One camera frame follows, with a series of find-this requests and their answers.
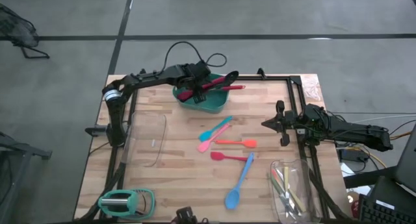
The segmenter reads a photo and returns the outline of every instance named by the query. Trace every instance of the wooden tabletop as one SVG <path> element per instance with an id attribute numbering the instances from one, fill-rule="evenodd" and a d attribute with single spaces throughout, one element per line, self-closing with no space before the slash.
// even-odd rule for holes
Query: wooden tabletop
<path id="1" fill-rule="evenodd" d="M 318 81 L 315 74 L 300 76 L 304 83 Z M 108 82 L 122 77 L 123 75 L 111 75 Z M 261 126 L 261 122 L 276 115 L 277 100 L 284 100 L 286 110 L 290 110 L 287 85 L 282 81 L 237 81 L 234 84 L 245 85 L 246 88 L 231 91 L 225 108 L 219 114 L 181 108 L 174 99 L 172 87 L 169 85 L 139 91 L 136 113 L 166 116 L 166 133 L 157 163 L 152 167 L 130 163 L 125 174 L 124 188 L 148 188 L 155 193 L 155 213 L 147 221 L 170 221 L 176 216 L 176 210 L 184 206 L 191 206 L 198 219 L 208 218 L 210 221 L 276 221 L 266 173 L 275 160 L 299 159 L 298 146 L 294 131 L 289 131 L 291 143 L 287 147 L 281 147 L 281 135 Z M 315 89 L 309 88 L 309 93 L 305 94 L 306 103 L 325 106 L 319 83 L 317 82 Z M 198 152 L 198 136 L 227 116 L 233 116 L 231 128 L 218 139 L 255 139 L 257 148 L 212 144 L 207 152 Z M 107 107 L 102 102 L 97 124 L 106 125 L 108 122 Z M 91 150 L 105 142 L 107 139 L 104 136 L 94 138 Z M 237 184 L 244 162 L 213 161 L 209 151 L 221 151 L 232 156 L 248 156 L 249 152 L 255 153 L 254 163 L 241 186 L 240 204 L 236 210 L 227 210 L 224 199 L 228 191 Z M 325 189 L 341 210 L 350 214 L 333 144 L 322 143 L 317 146 L 317 151 Z M 85 214 L 102 192 L 110 152 L 110 147 L 105 146 L 88 158 L 75 218 Z M 157 152 L 135 151 L 132 161 L 155 158 L 155 153 Z M 314 196 L 316 207 L 320 209 L 316 193 Z"/>

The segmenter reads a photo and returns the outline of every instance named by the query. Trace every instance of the gray floor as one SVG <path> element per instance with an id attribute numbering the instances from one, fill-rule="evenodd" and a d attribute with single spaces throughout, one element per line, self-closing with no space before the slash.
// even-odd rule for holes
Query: gray floor
<path id="1" fill-rule="evenodd" d="M 117 35 L 126 0 L 0 0 L 43 36 Z M 416 33 L 412 0 L 134 0 L 126 34 Z M 173 42 L 123 42 L 116 74 L 162 66 Z M 229 63 L 214 72 L 318 73 L 328 110 L 348 121 L 416 113 L 416 39 L 192 41 L 203 57 Z M 25 60 L 0 42 L 0 131 L 42 149 L 20 192 L 14 223 L 67 221 L 82 181 L 114 41 L 41 42 L 50 60 Z M 178 46 L 168 63 L 196 62 Z M 394 129 L 413 118 L 369 121 Z M 411 125 L 400 132 L 410 130 Z M 406 139 L 388 153 L 394 166 Z M 361 164 L 350 164 L 359 169 Z M 367 164 L 366 171 L 374 169 Z"/>

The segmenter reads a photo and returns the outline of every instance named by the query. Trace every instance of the teal bowl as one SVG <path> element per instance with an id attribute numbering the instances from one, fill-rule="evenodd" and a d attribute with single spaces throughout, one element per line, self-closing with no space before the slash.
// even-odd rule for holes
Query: teal bowl
<path id="1" fill-rule="evenodd" d="M 222 77 L 222 75 L 210 74 L 208 79 L 212 81 L 220 77 Z M 174 87 L 174 89 L 172 90 L 172 93 L 180 106 L 182 106 L 183 108 L 201 110 L 201 111 L 212 113 L 212 114 L 217 114 L 221 112 L 221 110 L 224 108 L 227 102 L 228 92 L 229 92 L 229 91 L 223 91 L 223 90 L 205 92 L 207 100 L 196 104 L 193 97 L 186 100 L 185 102 L 182 102 L 178 98 L 176 98 L 180 93 L 184 91 L 187 91 L 187 89 L 186 88 L 177 89 L 176 87 Z"/>

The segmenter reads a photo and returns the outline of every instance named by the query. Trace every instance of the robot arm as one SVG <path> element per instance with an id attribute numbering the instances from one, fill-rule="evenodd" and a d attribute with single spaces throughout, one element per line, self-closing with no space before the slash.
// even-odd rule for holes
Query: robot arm
<path id="1" fill-rule="evenodd" d="M 328 115 L 323 107 L 308 104 L 305 110 L 294 116 L 292 110 L 285 111 L 283 101 L 276 103 L 276 116 L 262 125 L 282 133 L 280 144 L 290 142 L 286 129 L 296 129 L 307 145 L 319 145 L 323 140 L 362 143 L 381 152 L 393 149 L 386 128 L 372 125 L 348 123 L 334 115 Z"/>
<path id="2" fill-rule="evenodd" d="M 126 75 L 120 80 L 111 82 L 102 90 L 105 103 L 109 109 L 110 123 L 106 134 L 113 147 L 122 146 L 127 133 L 123 127 L 123 110 L 131 94 L 140 88 L 170 84 L 177 88 L 186 87 L 194 93 L 196 103 L 205 100 L 202 84 L 211 71 L 204 61 L 197 64 L 183 64 L 170 66 L 162 71 Z"/>

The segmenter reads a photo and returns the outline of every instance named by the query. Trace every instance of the light blue spoon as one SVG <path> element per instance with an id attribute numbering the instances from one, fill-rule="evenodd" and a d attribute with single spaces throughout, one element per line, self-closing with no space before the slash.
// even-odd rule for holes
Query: light blue spoon
<path id="1" fill-rule="evenodd" d="M 233 116 L 228 116 L 226 117 L 224 120 L 222 120 L 222 122 L 220 124 L 218 124 L 216 127 L 214 127 L 211 130 L 208 130 L 206 132 L 203 132 L 199 139 L 201 142 L 204 142 L 206 140 L 209 140 L 209 138 L 211 137 L 211 135 L 213 134 L 213 132 L 219 128 L 221 128 L 222 126 L 224 126 L 226 123 L 228 123 L 229 121 L 231 121 L 233 119 Z"/>
<path id="2" fill-rule="evenodd" d="M 246 165 L 241 173 L 239 183 L 236 185 L 236 187 L 234 187 L 233 189 L 231 189 L 231 191 L 228 192 L 227 197 L 226 197 L 227 209 L 235 209 L 239 205 L 240 187 L 241 187 L 242 182 L 244 181 L 244 178 L 246 177 L 248 169 L 252 165 L 253 159 L 254 159 L 254 153 L 250 153 L 250 155 L 248 155 Z"/>

